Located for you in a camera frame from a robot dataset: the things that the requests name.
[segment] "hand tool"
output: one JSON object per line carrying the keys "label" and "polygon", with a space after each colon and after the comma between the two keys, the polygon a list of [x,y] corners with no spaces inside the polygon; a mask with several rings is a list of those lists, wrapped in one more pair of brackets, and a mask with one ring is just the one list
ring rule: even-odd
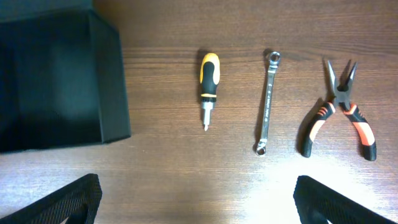
{"label": "hand tool", "polygon": [[262,120],[261,137],[259,143],[257,144],[257,149],[256,149],[256,154],[258,156],[264,156],[267,152],[266,144],[268,140],[268,127],[269,127],[269,118],[271,113],[272,89],[274,87],[274,78],[281,58],[282,56],[278,52],[273,52],[269,54],[266,98],[264,103],[264,117]]}
{"label": "hand tool", "polygon": [[217,54],[208,53],[205,55],[200,68],[201,84],[201,108],[205,110],[203,114],[203,125],[205,131],[210,125],[211,110],[214,109],[217,95],[216,90],[220,82],[220,60]]}
{"label": "hand tool", "polygon": [[339,87],[339,82],[336,79],[335,73],[331,67],[331,63],[328,61],[328,70],[331,83],[330,87],[333,97],[331,101],[322,105],[319,112],[313,117],[312,121],[308,125],[303,142],[304,157],[311,156],[312,143],[315,140],[317,132],[325,123],[326,119],[336,112],[335,108],[338,105],[341,105],[343,108],[343,113],[354,124],[359,133],[363,145],[365,159],[369,161],[376,160],[376,140],[374,138],[372,129],[361,112],[359,112],[358,106],[350,102],[350,94],[357,67],[358,64],[355,62],[352,70],[349,73],[349,77],[345,81],[345,84]]}

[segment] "screwdriver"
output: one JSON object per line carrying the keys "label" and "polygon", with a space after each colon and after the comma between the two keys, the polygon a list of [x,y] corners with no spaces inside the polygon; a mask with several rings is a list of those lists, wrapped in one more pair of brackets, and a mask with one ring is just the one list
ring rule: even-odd
{"label": "screwdriver", "polygon": [[220,60],[217,54],[208,53],[205,55],[200,68],[201,84],[201,108],[205,110],[203,114],[203,125],[205,131],[210,125],[211,110],[214,109],[217,95],[216,90],[220,82]]}

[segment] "yellow and black handle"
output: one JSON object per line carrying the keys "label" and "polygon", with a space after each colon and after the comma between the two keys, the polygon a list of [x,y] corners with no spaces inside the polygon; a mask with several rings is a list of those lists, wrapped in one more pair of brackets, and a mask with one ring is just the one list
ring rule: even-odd
{"label": "yellow and black handle", "polygon": [[202,102],[215,102],[220,82],[220,60],[217,54],[208,53],[201,63],[200,84]]}
{"label": "yellow and black handle", "polygon": [[311,156],[312,143],[315,140],[315,136],[322,125],[325,124],[326,120],[335,112],[336,109],[333,106],[333,103],[326,102],[322,105],[318,113],[312,118],[303,140],[302,155],[304,157],[308,158]]}
{"label": "yellow and black handle", "polygon": [[375,161],[377,153],[376,140],[368,121],[366,121],[365,117],[361,114],[358,106],[353,103],[351,104],[350,110],[344,111],[343,113],[354,124],[359,133],[363,146],[363,156],[369,161]]}

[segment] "box lid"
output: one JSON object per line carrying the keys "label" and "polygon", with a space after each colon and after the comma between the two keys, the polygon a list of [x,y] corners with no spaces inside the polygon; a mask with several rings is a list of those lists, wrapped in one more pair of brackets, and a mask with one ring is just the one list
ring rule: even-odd
{"label": "box lid", "polygon": [[0,22],[28,19],[70,9],[92,8],[92,0],[0,0]]}

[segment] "pliers jaw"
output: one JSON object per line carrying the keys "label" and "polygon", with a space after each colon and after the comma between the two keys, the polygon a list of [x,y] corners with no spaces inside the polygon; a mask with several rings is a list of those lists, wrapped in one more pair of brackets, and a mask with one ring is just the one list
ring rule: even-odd
{"label": "pliers jaw", "polygon": [[348,78],[345,81],[345,84],[343,86],[340,86],[340,83],[336,78],[335,72],[331,67],[331,63],[328,60],[330,86],[331,86],[331,92],[333,93],[333,99],[331,102],[333,103],[333,106],[335,108],[338,105],[341,105],[345,111],[349,111],[351,109],[350,95],[351,95],[351,88],[353,86],[357,66],[358,63],[355,62],[353,68],[349,73]]}

